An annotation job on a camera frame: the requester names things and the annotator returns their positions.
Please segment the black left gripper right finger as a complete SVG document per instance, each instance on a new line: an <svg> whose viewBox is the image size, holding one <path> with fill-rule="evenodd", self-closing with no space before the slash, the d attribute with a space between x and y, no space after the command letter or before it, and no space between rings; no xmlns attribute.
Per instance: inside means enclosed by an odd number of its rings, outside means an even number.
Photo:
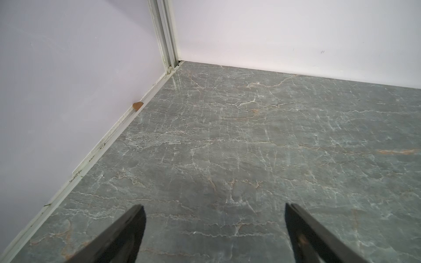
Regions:
<svg viewBox="0 0 421 263"><path fill-rule="evenodd" d="M285 223L297 263L366 262L298 204L285 204Z"/></svg>

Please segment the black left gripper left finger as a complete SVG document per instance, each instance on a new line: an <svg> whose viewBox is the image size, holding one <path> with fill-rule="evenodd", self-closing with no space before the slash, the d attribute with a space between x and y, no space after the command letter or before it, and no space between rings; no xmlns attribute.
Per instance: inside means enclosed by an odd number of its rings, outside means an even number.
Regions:
<svg viewBox="0 0 421 263"><path fill-rule="evenodd" d="M97 238L77 252L68 263L134 263L146 227L146 213L134 205Z"/></svg>

